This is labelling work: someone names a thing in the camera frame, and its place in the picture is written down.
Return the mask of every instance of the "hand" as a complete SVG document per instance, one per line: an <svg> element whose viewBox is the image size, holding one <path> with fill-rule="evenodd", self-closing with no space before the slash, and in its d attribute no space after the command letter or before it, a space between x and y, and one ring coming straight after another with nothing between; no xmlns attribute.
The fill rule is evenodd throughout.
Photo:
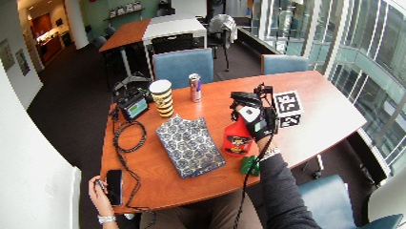
<svg viewBox="0 0 406 229"><path fill-rule="evenodd" d="M89 197L93 202L93 205L98 211L101 217L114 216L114 211L112 208L112 204L106 195L106 189L102 191L100 185L94 184L94 181L100 179L100 176L93 177L89 180Z"/></svg>

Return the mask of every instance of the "white wall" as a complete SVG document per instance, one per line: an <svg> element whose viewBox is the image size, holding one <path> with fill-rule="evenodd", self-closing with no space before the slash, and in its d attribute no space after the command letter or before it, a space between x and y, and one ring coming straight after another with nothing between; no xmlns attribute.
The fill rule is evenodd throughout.
<svg viewBox="0 0 406 229"><path fill-rule="evenodd" d="M370 195L367 202L368 220L403 214L400 223L406 222L406 168L388 178L386 184Z"/></svg>
<svg viewBox="0 0 406 229"><path fill-rule="evenodd" d="M41 81L33 66L33 63L29 58L29 53L26 51L26 46L22 38L22 30L20 28L18 14L16 9L16 1L8 1L0 5L0 41L8 39L14 64L10 69L6 71L8 78L13 85L13 91L17 95L17 98L22 104L22 107L26 109L34 96L41 88ZM14 53L21 50L26 58L28 66L30 71L26 75L22 75L21 69L17 65Z"/></svg>
<svg viewBox="0 0 406 229"><path fill-rule="evenodd" d="M201 17L206 15L205 0L171 0L171 7L175 9L175 14L190 14Z"/></svg>
<svg viewBox="0 0 406 229"><path fill-rule="evenodd" d="M25 113L0 61L0 228L78 228L80 170Z"/></svg>
<svg viewBox="0 0 406 229"><path fill-rule="evenodd" d="M85 32L78 0L65 0L65 7L76 50L80 50L89 44L89 40Z"/></svg>

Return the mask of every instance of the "office chair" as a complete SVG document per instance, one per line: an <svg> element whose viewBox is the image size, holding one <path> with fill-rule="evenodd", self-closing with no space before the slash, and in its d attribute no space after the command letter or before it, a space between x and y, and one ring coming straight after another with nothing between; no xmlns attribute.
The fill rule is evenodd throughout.
<svg viewBox="0 0 406 229"><path fill-rule="evenodd" d="M230 47L230 43L233 43L235 38L237 27L233 18L226 14L215 15L206 25L206 46L213 50L214 59L217 59L217 48L223 48L227 63L226 72L230 70L227 48Z"/></svg>
<svg viewBox="0 0 406 229"><path fill-rule="evenodd" d="M97 47L97 49L100 49L105 42L106 42L105 37L104 36L98 36L94 39L93 44ZM118 61L121 61L122 58L119 56L119 52L105 51L101 54L102 54L102 58L104 58L106 88L110 91L110 84L109 84L109 77L108 77L108 68L113 67L113 74L115 74L115 63Z"/></svg>
<svg viewBox="0 0 406 229"><path fill-rule="evenodd" d="M105 34L106 34L106 37L105 37L105 38L108 39L108 38L110 38L112 35L114 34L115 29L114 29L114 27L108 27L108 28L104 29L104 32L105 32Z"/></svg>
<svg viewBox="0 0 406 229"><path fill-rule="evenodd" d="M263 54L261 67L262 74L302 72L309 69L309 59L303 56Z"/></svg>
<svg viewBox="0 0 406 229"><path fill-rule="evenodd" d="M171 15L171 14L175 14L175 9L173 9L173 8L169 8L169 9L162 8L162 9L158 9L155 12L157 17Z"/></svg>
<svg viewBox="0 0 406 229"><path fill-rule="evenodd" d="M202 83L213 82L210 49L165 52L151 57L155 79L167 79L173 89L189 87L189 75L197 73Z"/></svg>
<svg viewBox="0 0 406 229"><path fill-rule="evenodd" d="M159 54L163 52L191 50L194 48L193 42L191 33L157 37L150 40L151 52L153 54Z"/></svg>
<svg viewBox="0 0 406 229"><path fill-rule="evenodd" d="M338 175L313 180L298 187L305 204L320 228L394 229L402 220L402 214L392 215L356 227L346 186Z"/></svg>

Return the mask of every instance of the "wristwatch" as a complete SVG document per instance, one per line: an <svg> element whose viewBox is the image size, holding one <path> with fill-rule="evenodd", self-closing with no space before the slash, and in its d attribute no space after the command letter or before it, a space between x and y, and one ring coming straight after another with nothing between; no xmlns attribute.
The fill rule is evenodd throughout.
<svg viewBox="0 0 406 229"><path fill-rule="evenodd" d="M110 217L97 216L97 218L98 218L100 224L102 224L104 222L115 221L115 216L110 216Z"/></svg>
<svg viewBox="0 0 406 229"><path fill-rule="evenodd" d="M277 154L281 153L281 149L278 147L270 148L267 149L267 151L265 151L265 155L261 161L263 161L265 159L267 159L270 156L274 156Z"/></svg>

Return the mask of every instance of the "paper cup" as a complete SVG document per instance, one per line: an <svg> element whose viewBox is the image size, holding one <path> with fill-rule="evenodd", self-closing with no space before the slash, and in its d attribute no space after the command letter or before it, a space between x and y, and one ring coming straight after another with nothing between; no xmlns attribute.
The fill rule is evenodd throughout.
<svg viewBox="0 0 406 229"><path fill-rule="evenodd" d="M149 91L155 103L157 112L162 117L174 113L171 83L166 79L155 80L149 85Z"/></svg>

